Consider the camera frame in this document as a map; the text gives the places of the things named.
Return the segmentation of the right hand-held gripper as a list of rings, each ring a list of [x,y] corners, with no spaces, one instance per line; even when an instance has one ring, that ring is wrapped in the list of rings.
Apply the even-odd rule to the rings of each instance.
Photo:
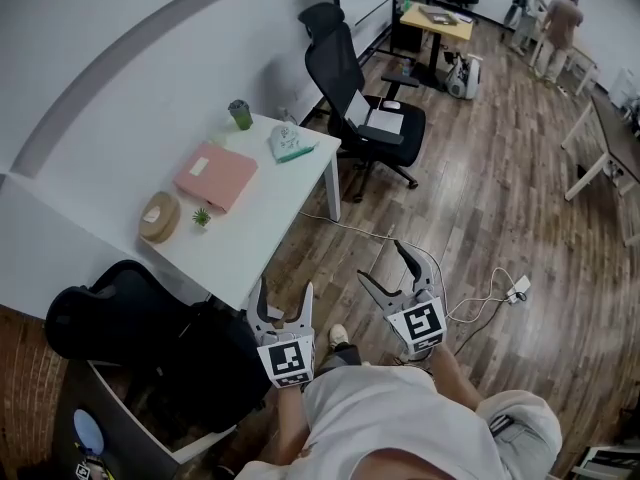
[[[394,245],[413,276],[413,293],[432,292],[433,271],[421,252],[399,240],[395,240]],[[410,302],[409,294],[402,290],[387,291],[367,272],[358,270],[357,277],[383,311],[396,336],[403,342],[401,362],[423,361],[437,345],[444,342],[447,324],[440,297],[427,293],[424,301]]]

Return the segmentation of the light blue printed pouch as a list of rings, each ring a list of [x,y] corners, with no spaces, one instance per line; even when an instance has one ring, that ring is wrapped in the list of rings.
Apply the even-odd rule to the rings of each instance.
[[[297,126],[287,123],[272,129],[268,143],[278,164],[309,154],[318,146],[318,142],[303,136]]]

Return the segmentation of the person's left forearm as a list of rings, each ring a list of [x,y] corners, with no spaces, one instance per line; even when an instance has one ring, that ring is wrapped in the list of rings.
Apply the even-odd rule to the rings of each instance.
[[[299,385],[278,390],[277,409],[278,435],[274,461],[276,465],[284,466],[296,460],[310,434]]]

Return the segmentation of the person's white shoe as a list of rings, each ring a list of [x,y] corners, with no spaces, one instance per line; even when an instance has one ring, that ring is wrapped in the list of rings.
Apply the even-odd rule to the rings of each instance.
[[[349,335],[341,324],[334,324],[330,328],[328,338],[331,352],[336,355],[347,352],[351,346]]]

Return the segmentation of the white power strip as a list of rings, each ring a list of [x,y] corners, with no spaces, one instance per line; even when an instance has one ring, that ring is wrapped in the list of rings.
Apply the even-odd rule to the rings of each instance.
[[[526,275],[523,275],[515,282],[513,287],[507,292],[507,301],[510,304],[525,302],[527,300],[527,292],[531,288],[531,282]]]

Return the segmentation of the person's white shirt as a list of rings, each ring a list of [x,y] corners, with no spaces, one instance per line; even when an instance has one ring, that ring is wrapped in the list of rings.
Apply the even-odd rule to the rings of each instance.
[[[286,466],[248,463],[237,480],[350,480],[374,452],[399,450],[454,480],[544,480],[562,447],[546,401],[511,390],[471,410],[416,367],[342,366],[307,385],[310,430]]]

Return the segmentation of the black backpack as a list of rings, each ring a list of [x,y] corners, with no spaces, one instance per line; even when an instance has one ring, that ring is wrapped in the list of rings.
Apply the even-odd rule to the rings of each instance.
[[[271,387],[242,314],[212,300],[185,304],[132,260],[59,293],[45,334],[66,359],[130,368],[125,402],[146,394],[172,437],[192,425],[229,429],[261,408]]]

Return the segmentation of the pink flat box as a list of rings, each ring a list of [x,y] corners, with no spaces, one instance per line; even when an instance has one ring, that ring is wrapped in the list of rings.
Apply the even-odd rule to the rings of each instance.
[[[173,182],[186,194],[228,213],[257,170],[253,158],[204,142]]]

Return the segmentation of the white open bin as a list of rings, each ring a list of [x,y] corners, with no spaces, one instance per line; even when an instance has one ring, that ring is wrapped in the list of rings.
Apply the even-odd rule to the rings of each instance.
[[[213,447],[217,443],[221,442],[224,438],[231,435],[234,431],[237,430],[237,426],[233,425],[229,429],[221,432],[215,433],[211,432],[206,434],[205,436],[187,444],[186,446],[178,449],[177,451],[171,451],[168,449],[163,443],[161,443],[137,418],[136,416],[126,407],[123,401],[119,398],[119,396],[113,391],[108,382],[102,376],[102,374],[96,369],[96,366],[111,366],[111,363],[100,362],[94,363],[92,361],[87,361],[87,365],[90,370],[93,372],[99,383],[106,390],[108,397],[116,403],[117,407],[120,409],[122,414],[125,417],[125,420],[128,423],[132,423],[136,430],[142,432],[144,439],[151,444],[151,447],[155,451],[159,451],[162,456],[166,456],[171,461],[175,462],[177,465],[184,465],[189,462],[194,457],[202,454],[207,451],[209,448]]]

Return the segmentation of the round tan tape dispenser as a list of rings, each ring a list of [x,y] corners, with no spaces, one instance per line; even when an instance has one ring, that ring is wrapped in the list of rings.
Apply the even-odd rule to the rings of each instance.
[[[180,220],[180,203],[176,196],[159,191],[144,207],[138,226],[139,236],[151,243],[166,241]]]

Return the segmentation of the silver laptop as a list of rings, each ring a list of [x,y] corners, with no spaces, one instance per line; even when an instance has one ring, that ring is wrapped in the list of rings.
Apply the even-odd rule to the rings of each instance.
[[[368,100],[356,90],[345,113],[347,122],[357,130],[360,126],[368,126],[377,130],[399,135],[404,116],[380,110],[372,106]]]

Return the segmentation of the green drinking bottle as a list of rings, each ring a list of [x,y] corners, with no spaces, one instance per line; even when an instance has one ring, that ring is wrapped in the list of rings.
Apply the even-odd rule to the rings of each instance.
[[[247,102],[236,99],[229,104],[228,111],[240,130],[251,128],[253,119]]]

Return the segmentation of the white wheeled device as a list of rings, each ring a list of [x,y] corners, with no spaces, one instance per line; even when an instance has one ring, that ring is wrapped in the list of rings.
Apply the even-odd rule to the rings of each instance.
[[[446,91],[456,99],[473,100],[480,84],[483,58],[448,52],[445,60],[451,65],[444,82]]]

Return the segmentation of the dark top desk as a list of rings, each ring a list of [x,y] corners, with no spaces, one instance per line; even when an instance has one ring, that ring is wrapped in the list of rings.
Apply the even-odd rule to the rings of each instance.
[[[561,148],[568,150],[578,138],[581,128],[594,114],[602,133],[601,153],[595,162],[570,186],[564,199],[569,202],[576,197],[607,165],[611,164],[611,180],[618,179],[615,186],[622,205],[630,204],[630,209],[621,215],[628,215],[628,225],[622,224],[623,242],[626,247],[640,244],[640,135],[632,131],[619,110],[606,95],[592,93],[579,118],[561,142]]]

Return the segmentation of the small white desk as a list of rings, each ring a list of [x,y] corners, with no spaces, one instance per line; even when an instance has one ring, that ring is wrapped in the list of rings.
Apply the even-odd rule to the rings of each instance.
[[[574,40],[572,50],[567,56],[565,70],[573,73],[577,78],[577,86],[573,90],[574,96],[580,96],[585,87],[593,86],[597,79],[597,64],[578,40]]]

